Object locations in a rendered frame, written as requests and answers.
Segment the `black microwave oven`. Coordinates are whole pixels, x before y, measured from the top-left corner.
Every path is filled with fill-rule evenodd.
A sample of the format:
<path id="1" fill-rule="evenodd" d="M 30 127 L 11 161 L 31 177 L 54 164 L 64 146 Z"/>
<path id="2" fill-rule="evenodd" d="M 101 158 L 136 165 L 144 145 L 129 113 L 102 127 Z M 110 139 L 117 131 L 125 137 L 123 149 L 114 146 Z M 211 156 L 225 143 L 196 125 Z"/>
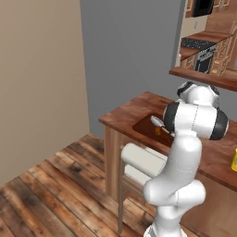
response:
<path id="1" fill-rule="evenodd" d="M 210 15 L 214 6 L 214 0 L 193 0 L 193 17 Z"/>

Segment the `yellow container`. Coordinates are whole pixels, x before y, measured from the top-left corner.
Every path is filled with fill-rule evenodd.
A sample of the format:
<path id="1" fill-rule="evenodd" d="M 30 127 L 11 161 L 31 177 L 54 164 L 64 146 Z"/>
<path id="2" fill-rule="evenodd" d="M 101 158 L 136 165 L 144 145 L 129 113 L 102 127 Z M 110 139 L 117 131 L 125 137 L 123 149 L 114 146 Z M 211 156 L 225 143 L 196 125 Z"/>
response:
<path id="1" fill-rule="evenodd" d="M 237 171 L 237 148 L 235 148 L 235 153 L 231 161 L 231 169 Z"/>

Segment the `wooden dining counter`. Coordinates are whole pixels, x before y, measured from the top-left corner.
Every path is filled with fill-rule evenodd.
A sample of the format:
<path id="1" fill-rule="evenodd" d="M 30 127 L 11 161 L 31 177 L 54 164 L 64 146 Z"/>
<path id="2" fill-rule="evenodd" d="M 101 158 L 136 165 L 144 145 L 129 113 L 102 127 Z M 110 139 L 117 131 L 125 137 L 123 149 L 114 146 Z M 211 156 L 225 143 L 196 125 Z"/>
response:
<path id="1" fill-rule="evenodd" d="M 106 193 L 116 202 L 119 202 L 121 146 L 135 143 L 168 157 L 171 146 L 140 134 L 132 126 L 150 113 L 157 113 L 163 121 L 163 113 L 170 103 L 162 96 L 143 93 L 99 119 L 104 125 Z M 195 178 L 205 186 L 206 199 L 182 216 L 180 226 L 186 224 L 192 228 L 211 220 L 224 226 L 227 216 L 235 211 L 232 201 L 237 197 L 237 173 L 231 169 L 231 160 L 237 148 L 237 123 L 229 121 L 229 128 L 222 139 L 203 138 L 201 142 L 202 156 Z"/>

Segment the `wooden wall cupboards run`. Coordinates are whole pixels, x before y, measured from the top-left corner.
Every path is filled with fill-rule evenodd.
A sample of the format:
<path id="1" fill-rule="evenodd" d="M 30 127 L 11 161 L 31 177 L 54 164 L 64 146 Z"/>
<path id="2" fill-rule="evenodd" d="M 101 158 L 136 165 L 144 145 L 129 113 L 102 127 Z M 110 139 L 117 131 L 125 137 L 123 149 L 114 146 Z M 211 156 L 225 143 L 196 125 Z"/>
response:
<path id="1" fill-rule="evenodd" d="M 211 14 L 222 11 L 237 12 L 237 0 L 214 0 Z M 193 0 L 187 0 L 185 17 L 193 18 Z"/>

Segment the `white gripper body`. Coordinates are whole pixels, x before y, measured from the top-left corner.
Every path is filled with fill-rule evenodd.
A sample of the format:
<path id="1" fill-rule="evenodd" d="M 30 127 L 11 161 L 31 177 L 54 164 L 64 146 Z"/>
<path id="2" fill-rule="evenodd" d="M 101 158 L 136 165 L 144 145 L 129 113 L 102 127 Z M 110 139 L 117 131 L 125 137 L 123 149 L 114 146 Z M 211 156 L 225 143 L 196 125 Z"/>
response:
<path id="1" fill-rule="evenodd" d="M 170 136 L 174 137 L 175 136 L 175 133 L 174 132 L 171 132 L 171 131 L 168 131 L 166 128 L 165 128 L 165 124 L 164 122 L 156 117 L 156 116 L 152 116 L 150 118 L 151 122 L 156 126 L 156 127 L 162 127 L 162 131 L 164 131 L 165 133 L 169 134 Z"/>

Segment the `white cushioned wooden stool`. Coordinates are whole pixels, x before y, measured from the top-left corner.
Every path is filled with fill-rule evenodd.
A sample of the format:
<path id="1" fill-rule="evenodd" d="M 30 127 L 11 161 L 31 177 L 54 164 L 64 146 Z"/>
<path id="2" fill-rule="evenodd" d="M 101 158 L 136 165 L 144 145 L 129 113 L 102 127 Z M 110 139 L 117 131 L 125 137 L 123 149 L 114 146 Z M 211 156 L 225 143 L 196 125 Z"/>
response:
<path id="1" fill-rule="evenodd" d="M 118 175 L 118 234 L 122 233 L 123 202 L 127 192 L 143 196 L 143 186 L 165 167 L 167 157 L 157 151 L 135 143 L 120 147 Z"/>

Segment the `black oven with hob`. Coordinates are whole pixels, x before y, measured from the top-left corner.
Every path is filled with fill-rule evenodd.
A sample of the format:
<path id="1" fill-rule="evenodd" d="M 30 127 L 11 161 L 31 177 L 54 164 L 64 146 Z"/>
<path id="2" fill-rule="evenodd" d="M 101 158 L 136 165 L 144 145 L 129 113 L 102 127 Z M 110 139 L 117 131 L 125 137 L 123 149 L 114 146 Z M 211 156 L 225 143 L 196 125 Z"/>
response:
<path id="1" fill-rule="evenodd" d="M 193 69 L 203 73 L 208 73 L 210 71 L 212 60 L 217 49 L 215 43 L 191 38 L 182 38 L 181 46 L 197 50 L 196 54 L 188 56 L 183 60 L 182 65 L 186 69 Z"/>

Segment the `dark brown tray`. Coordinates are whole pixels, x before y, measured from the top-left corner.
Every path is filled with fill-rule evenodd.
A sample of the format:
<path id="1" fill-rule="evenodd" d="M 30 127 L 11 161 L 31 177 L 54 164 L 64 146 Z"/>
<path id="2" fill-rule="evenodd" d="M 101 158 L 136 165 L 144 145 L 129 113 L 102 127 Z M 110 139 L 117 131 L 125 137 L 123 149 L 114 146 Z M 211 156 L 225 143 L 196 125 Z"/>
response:
<path id="1" fill-rule="evenodd" d="M 164 131 L 162 131 L 160 136 L 157 136 L 156 126 L 150 120 L 152 116 L 156 116 L 160 119 L 160 116 L 157 113 L 150 113 L 144 118 L 142 118 L 140 121 L 138 121 L 136 124 L 134 124 L 132 128 L 150 139 L 153 139 L 166 146 L 171 146 L 174 138 L 169 134 L 165 133 Z"/>

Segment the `wooden raised counter ledge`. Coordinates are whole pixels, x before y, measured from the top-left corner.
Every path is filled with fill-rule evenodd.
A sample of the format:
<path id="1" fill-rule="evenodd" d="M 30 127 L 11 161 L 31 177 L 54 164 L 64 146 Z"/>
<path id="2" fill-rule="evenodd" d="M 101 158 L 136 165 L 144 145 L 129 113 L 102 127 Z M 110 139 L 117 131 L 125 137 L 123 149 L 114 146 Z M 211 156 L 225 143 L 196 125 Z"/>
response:
<path id="1" fill-rule="evenodd" d="M 185 78 L 192 81 L 200 81 L 202 83 L 211 84 L 229 91 L 237 92 L 237 80 L 219 77 L 211 74 L 194 71 L 184 68 L 173 68 L 169 71 L 171 75 Z"/>

